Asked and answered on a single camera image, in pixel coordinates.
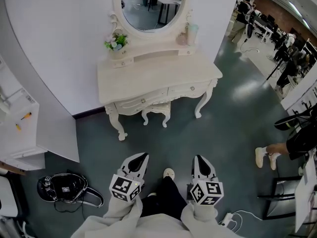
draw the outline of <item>white stool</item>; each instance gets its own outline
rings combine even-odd
[[[157,104],[157,105],[151,105],[146,107],[142,110],[142,117],[144,119],[143,125],[147,125],[149,122],[149,119],[147,117],[147,113],[153,112],[153,113],[162,113],[165,115],[165,119],[163,121],[163,127],[166,128],[167,121],[170,119],[170,102],[163,103],[163,104]]]

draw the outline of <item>oval mirror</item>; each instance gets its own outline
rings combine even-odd
[[[155,32],[170,23],[182,0],[121,0],[126,20],[143,32]]]

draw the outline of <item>mirror frame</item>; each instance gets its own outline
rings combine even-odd
[[[123,14],[123,10],[121,8],[121,0],[113,0],[114,12],[112,12],[110,16],[115,15],[117,17],[117,21],[119,21],[122,28],[125,29],[131,35],[134,35],[142,39],[160,38],[177,30],[179,24],[181,24],[184,21],[187,21],[187,15],[189,11],[188,3],[189,0],[182,0],[182,4],[174,18],[166,26],[158,28],[154,32],[144,32],[134,28],[128,22],[128,20],[125,18]]]

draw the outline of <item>curved table leg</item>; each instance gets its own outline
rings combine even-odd
[[[144,119],[144,123],[143,123],[143,125],[148,125],[148,123],[149,123],[149,119],[148,119],[148,117],[147,117],[147,111],[145,111],[145,110],[142,110],[142,117],[143,117],[143,119]]]
[[[111,125],[119,132],[119,140],[123,141],[128,134],[124,132],[124,129],[119,122],[119,114],[114,103],[106,105],[105,109],[107,115],[109,115]]]
[[[217,85],[218,79],[213,79],[206,91],[206,93],[204,93],[202,99],[199,101],[198,105],[195,108],[195,116],[196,118],[200,118],[202,117],[202,114],[200,113],[200,109],[202,109],[202,107],[204,105],[206,105],[206,103],[210,100],[211,96],[212,96],[212,91],[213,88]]]
[[[170,113],[164,113],[164,115],[165,115],[165,119],[163,121],[163,127],[166,128],[167,127],[166,123],[170,120]]]

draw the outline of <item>white sock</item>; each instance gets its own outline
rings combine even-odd
[[[263,154],[263,155],[267,154],[266,147],[261,148],[261,149],[259,150],[259,153],[261,153],[261,154]]]

